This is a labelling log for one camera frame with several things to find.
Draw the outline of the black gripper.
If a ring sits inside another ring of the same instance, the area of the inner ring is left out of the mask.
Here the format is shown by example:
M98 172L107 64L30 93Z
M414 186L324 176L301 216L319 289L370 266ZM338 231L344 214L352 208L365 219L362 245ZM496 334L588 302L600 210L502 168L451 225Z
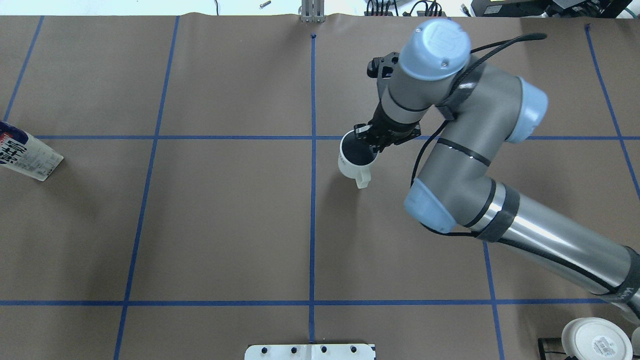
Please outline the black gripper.
M419 122L400 123L385 112L378 102L374 114L368 124L355 124L353 136L357 141L366 141L373 149L384 149L390 145L401 145L421 136Z

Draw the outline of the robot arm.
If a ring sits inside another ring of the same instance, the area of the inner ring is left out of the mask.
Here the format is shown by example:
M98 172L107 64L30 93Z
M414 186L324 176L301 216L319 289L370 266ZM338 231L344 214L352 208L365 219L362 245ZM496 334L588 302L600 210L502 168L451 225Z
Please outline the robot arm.
M525 141L544 118L549 100L525 79L488 64L505 48L546 38L529 33L491 44L476 57L469 35L438 17L414 28L400 52L371 60L378 103L354 141L373 154L421 134L434 107L443 117L421 170L413 170L405 210L428 230L502 248L548 269L618 307L639 323L639 254L487 176L505 142Z

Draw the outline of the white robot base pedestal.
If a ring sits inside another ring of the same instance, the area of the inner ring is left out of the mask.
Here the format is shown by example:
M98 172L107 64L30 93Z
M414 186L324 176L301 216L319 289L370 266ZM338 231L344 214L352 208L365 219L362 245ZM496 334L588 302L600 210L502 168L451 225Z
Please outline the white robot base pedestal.
M375 360L375 346L366 343L256 344L247 347L245 360Z

